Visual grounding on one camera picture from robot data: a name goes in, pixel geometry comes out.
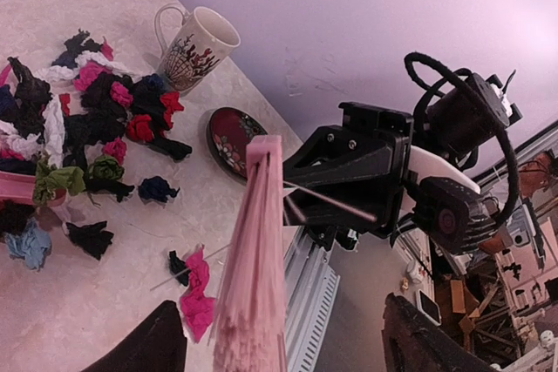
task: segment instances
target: table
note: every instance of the table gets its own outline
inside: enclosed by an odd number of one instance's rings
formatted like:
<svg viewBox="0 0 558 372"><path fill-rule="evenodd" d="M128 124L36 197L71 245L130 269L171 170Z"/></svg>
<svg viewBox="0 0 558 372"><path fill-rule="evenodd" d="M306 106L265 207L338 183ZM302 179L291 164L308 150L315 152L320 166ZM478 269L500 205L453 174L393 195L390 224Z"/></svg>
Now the table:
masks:
<svg viewBox="0 0 558 372"><path fill-rule="evenodd" d="M18 56L31 70L45 67L81 28L96 40L105 36L116 60L149 74L159 54L153 16L170 2L176 0L0 0L0 56ZM179 25L177 16L164 16L163 30L169 39ZM52 89L61 92L68 87L53 85ZM72 199L76 222L108 220L108 229L115 233L101 261L73 246L48 210L41 213L40 222L51 233L53 249L43 270L27 270L22 261L10 260L6 246L0 246L0 369L64 372L88 366L161 301L177 301L182 295L184 288L176 281L149 292L168 278L169 250L185 254L204 243L209 254L228 244L244 186L229 178L207 149L204 130L212 110L237 107L258 119L268 132L282 134L285 157L301 144L230 59L182 104L186 110L175 115L169 138L190 144L192 156L175 164L128 142L124 164L127 184L138 185L146 177L160 175L180 187L174 202L144 205L137 193L121 204L111 196L96 195L101 207L93 206L85 194ZM224 258L222 253L209 262L208 295L217 293ZM208 335L198 345L188 340L186 370L212 370Z"/></svg>

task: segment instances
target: white mug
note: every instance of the white mug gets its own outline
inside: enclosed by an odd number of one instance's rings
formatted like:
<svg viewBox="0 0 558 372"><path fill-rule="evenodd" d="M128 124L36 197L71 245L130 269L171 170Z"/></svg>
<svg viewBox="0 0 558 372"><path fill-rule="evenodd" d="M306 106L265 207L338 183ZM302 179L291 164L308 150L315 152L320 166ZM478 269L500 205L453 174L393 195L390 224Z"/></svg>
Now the white mug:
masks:
<svg viewBox="0 0 558 372"><path fill-rule="evenodd" d="M167 9L182 15L182 28L167 46L160 16ZM191 91L241 43L235 27L214 10L197 7L190 14L177 4L168 4L155 15L155 36L161 48L157 72L176 91Z"/></svg>

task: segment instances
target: decorative plate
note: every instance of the decorative plate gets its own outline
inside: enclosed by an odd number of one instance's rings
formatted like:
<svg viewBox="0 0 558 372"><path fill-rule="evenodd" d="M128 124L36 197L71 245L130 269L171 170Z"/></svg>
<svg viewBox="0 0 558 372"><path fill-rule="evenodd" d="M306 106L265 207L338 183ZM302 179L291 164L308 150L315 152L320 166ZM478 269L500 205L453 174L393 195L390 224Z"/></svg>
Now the decorative plate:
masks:
<svg viewBox="0 0 558 372"><path fill-rule="evenodd" d="M246 182L246 145L267 131L252 117L235 108L220 108L213 113L206 134L209 151L219 166Z"/></svg>

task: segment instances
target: countertop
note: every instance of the countertop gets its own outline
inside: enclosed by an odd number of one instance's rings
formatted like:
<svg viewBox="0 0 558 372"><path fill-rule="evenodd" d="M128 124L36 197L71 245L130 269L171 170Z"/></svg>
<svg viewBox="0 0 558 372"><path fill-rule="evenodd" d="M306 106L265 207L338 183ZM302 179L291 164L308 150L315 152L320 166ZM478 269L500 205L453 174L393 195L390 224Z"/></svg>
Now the countertop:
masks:
<svg viewBox="0 0 558 372"><path fill-rule="evenodd" d="M95 40L102 42L106 37L116 61L150 74L159 55L153 17L158 8L171 2L177 1L0 0L0 64L5 57L17 56L32 71L46 67L62 52L63 42L81 28ZM179 25L180 18L172 12L164 16L168 39ZM68 84L52 86L58 93L69 89ZM186 254L204 244L209 254L228 244L244 186L211 158L204 137L211 111L233 106L252 115L269 133L282 135L285 158L301 144L231 59L224 60L181 102L186 110L175 115L169 138L190 144L192 156L174 163L128 142L124 163L127 184L138 185L144 178L160 175L172 187L180 187L174 202L143 204L137 193L120 204L109 195L95 195L100 207L86 194L71 199L77 223L108 220L108 230L115 234L101 261L73 246L48 210L41 212L39 220L51 233L53 248L41 271L30 271L21 260L11 260L6 246L0 246L0 369L64 372L85 368L159 303L178 301L184 293L176 281L149 291L169 277L169 250ZM209 261L209 296L216 296L225 256L223 252ZM208 333L197 345L188 340L186 370L212 370Z"/></svg>

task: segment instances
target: blue cloth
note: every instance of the blue cloth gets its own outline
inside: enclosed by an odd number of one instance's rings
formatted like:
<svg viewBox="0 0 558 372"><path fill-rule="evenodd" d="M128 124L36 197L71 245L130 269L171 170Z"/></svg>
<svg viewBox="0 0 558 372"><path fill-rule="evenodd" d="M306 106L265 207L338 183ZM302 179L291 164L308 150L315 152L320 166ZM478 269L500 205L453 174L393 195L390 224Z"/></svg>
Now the blue cloth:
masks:
<svg viewBox="0 0 558 372"><path fill-rule="evenodd" d="M176 198L179 190L173 189L161 176L144 179L138 188L140 198L143 200L158 200L159 202L168 202L169 196Z"/></svg>
<svg viewBox="0 0 558 372"><path fill-rule="evenodd" d="M29 218L21 235L5 235L10 256L25 259L29 269L39 269L44 258L51 251L51 236L37 225L34 218Z"/></svg>

